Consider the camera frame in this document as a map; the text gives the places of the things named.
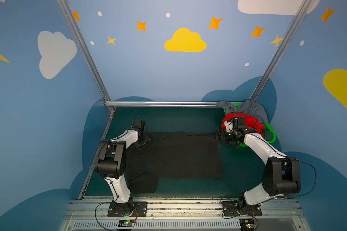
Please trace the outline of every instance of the teal floor mat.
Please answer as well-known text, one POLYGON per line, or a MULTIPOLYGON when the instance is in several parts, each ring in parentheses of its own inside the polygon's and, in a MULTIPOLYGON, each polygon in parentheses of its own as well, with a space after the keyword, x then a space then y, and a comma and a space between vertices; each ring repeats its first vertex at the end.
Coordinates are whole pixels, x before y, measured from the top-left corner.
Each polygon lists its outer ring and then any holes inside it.
MULTIPOLYGON (((221 108, 117 108, 106 138, 112 139, 130 127, 138 116, 149 132, 215 132, 221 127, 221 108)), ((231 147, 218 141, 225 178, 161 178, 157 191, 138 197, 238 197, 261 182, 264 163, 249 147, 231 147)), ((107 183, 93 173, 86 196, 112 196, 107 183)))

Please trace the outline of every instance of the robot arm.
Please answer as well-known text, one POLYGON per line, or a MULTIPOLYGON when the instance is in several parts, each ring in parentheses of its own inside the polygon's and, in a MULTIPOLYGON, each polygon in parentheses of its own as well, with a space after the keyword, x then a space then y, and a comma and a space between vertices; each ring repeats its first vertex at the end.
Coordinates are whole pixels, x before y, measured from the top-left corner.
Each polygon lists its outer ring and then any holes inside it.
POLYGON ((111 140, 102 140, 99 145, 98 161, 95 170, 108 183, 112 193, 113 201, 125 204, 132 201, 131 193, 125 180, 126 149, 134 144, 139 148, 150 139, 143 133, 145 122, 137 119, 131 128, 126 129, 120 136, 111 140))
POLYGON ((235 125, 234 137, 249 146, 265 164, 262 182, 239 197, 238 210, 247 213, 274 197, 298 193, 301 190, 299 161, 294 157, 288 158, 255 129, 248 128, 244 117, 234 118, 232 123, 235 125))

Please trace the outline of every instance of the black mounting plate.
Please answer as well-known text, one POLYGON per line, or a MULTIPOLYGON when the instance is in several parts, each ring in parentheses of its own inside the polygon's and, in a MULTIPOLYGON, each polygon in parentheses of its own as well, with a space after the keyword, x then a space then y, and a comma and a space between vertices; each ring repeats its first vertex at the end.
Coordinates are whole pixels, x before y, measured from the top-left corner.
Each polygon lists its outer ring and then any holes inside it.
MULTIPOLYGON (((108 209, 108 217, 125 217, 120 213, 119 210, 116 209, 116 207, 113 206, 114 203, 111 203, 109 205, 108 209)), ((146 217, 147 216, 147 205, 148 202, 146 201, 134 201, 134 209, 138 210, 139 217, 146 217)), ((132 214, 129 217, 136 217, 136 211, 133 210, 132 214)))
MULTIPOLYGON (((224 207, 224 213, 223 216, 224 217, 240 217, 240 214, 237 212, 236 209, 236 202, 235 201, 222 201, 222 206, 224 207)), ((253 206, 253 209, 250 210, 250 213, 248 213, 248 215, 251 217, 253 216, 253 213, 258 217, 262 216, 262 212, 259 206, 253 206)))

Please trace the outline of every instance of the orange star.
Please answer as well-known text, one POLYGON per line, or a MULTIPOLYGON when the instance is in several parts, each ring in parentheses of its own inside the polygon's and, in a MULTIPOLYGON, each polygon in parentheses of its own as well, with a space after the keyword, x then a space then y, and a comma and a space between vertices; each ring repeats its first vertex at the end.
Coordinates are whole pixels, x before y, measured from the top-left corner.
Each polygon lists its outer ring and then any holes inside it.
POLYGON ((264 29, 265 29, 265 27, 264 27, 264 28, 255 27, 254 32, 253 32, 253 34, 251 34, 250 37, 253 37, 253 36, 260 37, 261 32, 262 32, 264 29))
POLYGON ((319 19, 324 19, 324 21, 326 22, 328 21, 329 17, 334 13, 335 11, 330 10, 328 7, 328 9, 325 11, 325 14, 323 14, 323 16, 321 16, 319 19))
POLYGON ((141 22, 138 21, 138 30, 146 31, 145 30, 145 24, 147 24, 147 23, 141 23, 141 22))
POLYGON ((73 16, 75 16, 75 20, 81 21, 80 18, 78 17, 78 11, 72 12, 72 13, 73 13, 73 16))
POLYGON ((221 22, 222 18, 219 19, 215 19, 214 17, 212 17, 212 22, 211 25, 209 25, 208 29, 211 28, 215 28, 215 29, 219 29, 219 23, 221 22))

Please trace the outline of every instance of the metal vent grille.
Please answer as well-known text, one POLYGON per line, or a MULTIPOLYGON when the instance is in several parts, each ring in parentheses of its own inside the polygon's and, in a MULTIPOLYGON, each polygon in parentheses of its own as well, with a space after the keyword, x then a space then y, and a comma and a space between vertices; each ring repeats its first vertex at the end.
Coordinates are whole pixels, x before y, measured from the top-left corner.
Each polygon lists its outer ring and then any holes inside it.
POLYGON ((239 220, 234 221, 138 221, 135 228, 240 228, 239 220))
MULTIPOLYGON (((113 229, 117 222, 99 222, 103 227, 113 229)), ((73 230, 93 230, 93 228, 103 229, 96 221, 76 221, 73 230)))
MULTIPOLYGON (((107 229, 116 229, 117 222, 100 222, 107 229)), ((134 229, 232 229, 240 228, 239 220, 232 219, 224 221, 221 219, 161 219, 138 220, 134 229)), ((78 220, 73 226, 73 231, 77 230, 103 230, 100 225, 93 220, 78 220)))

